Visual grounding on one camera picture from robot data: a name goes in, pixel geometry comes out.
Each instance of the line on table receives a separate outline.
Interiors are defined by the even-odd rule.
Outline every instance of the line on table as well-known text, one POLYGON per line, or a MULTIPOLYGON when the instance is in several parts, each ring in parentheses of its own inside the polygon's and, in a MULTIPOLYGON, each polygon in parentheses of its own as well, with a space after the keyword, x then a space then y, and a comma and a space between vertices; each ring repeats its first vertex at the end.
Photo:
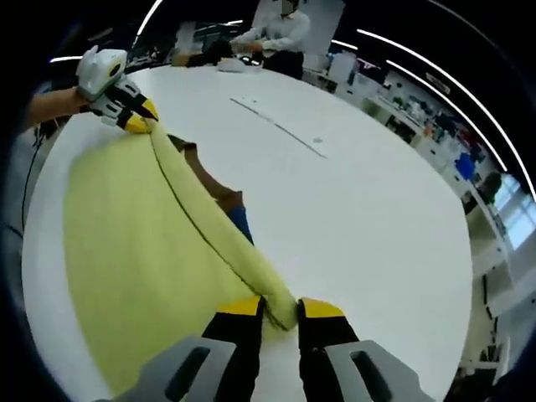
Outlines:
POLYGON ((245 104, 243 104, 242 102, 240 102, 239 100, 236 100, 235 98, 230 98, 231 101, 233 101, 234 103, 236 103, 237 105, 240 105, 242 107, 244 107, 245 109, 247 109, 248 111, 251 111, 253 113, 255 113, 258 117, 268 121, 269 123, 273 124, 274 126, 276 126, 277 128, 279 128, 280 130, 282 130, 283 132, 285 132, 286 134, 288 134, 289 136, 291 136, 292 138, 294 138, 296 141, 300 142, 302 145, 306 146, 307 148, 309 148, 309 150, 315 152, 319 157, 323 157, 324 159, 327 159, 327 157, 325 155, 322 155, 319 151, 317 151, 315 148, 311 147, 309 144, 307 144, 306 142, 304 142, 300 137, 297 137, 296 135, 292 134, 290 131, 288 131, 285 127, 281 126, 280 124, 274 122, 270 117, 268 116, 265 116, 261 113, 259 113, 258 111, 256 111, 255 109, 253 109, 252 107, 250 106, 247 106, 245 104))

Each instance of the person's hand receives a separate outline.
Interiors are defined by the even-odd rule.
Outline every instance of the person's hand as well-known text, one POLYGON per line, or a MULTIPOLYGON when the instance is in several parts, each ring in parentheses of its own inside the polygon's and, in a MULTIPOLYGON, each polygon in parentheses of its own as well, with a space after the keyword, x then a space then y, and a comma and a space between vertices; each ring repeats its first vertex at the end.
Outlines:
POLYGON ((263 50, 261 42, 249 42, 248 44, 245 44, 244 47, 248 52, 251 53, 259 53, 263 50))

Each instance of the desk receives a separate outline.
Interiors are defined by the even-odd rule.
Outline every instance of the desk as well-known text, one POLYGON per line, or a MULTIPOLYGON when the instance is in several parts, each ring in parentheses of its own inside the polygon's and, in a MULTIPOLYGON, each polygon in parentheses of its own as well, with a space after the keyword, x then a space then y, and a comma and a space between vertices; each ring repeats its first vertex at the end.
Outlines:
MULTIPOLYGON (((372 98, 368 98, 367 101, 374 103, 375 105, 384 109, 387 112, 388 116, 394 116, 399 121, 402 121, 407 127, 409 127, 412 131, 415 132, 416 136, 423 136, 425 126, 410 117, 407 113, 401 111, 398 107, 396 107, 394 104, 392 104, 385 98, 381 96, 375 96, 372 98)), ((381 121, 381 123, 383 123, 384 125, 387 124, 388 119, 389 118, 387 118, 385 121, 381 121)))
MULTIPOLYGON (((168 130, 197 142, 206 168, 244 191, 255 244, 294 295, 342 308, 359 338, 400 358, 423 390, 442 400, 464 346, 472 266, 460 202, 426 161, 353 106, 270 71, 165 66, 132 78, 168 130), (230 100, 240 96, 257 96, 282 126, 323 138, 328 158, 230 100)), ((28 320, 46 366, 73 400, 109 391, 70 300, 64 194, 73 161, 120 135, 95 116, 73 118, 44 164, 28 212, 28 320)), ((305 400, 296 335, 263 347, 252 400, 305 400)))

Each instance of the robotic arm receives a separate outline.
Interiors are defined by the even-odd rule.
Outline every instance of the robotic arm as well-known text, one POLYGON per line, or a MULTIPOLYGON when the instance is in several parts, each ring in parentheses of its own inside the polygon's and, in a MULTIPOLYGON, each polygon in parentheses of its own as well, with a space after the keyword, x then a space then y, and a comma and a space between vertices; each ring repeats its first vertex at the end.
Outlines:
POLYGON ((153 103, 125 75, 125 50, 97 46, 85 52, 76 69, 78 91, 90 103, 89 109, 109 126, 131 133, 148 133, 147 119, 158 120, 153 103))

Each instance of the window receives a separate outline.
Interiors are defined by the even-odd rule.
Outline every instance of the window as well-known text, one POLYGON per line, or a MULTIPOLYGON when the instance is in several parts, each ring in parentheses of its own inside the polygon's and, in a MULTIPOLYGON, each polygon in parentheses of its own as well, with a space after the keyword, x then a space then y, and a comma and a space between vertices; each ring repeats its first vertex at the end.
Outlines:
POLYGON ((536 230, 536 203, 512 176, 505 175, 494 204, 516 250, 536 230))

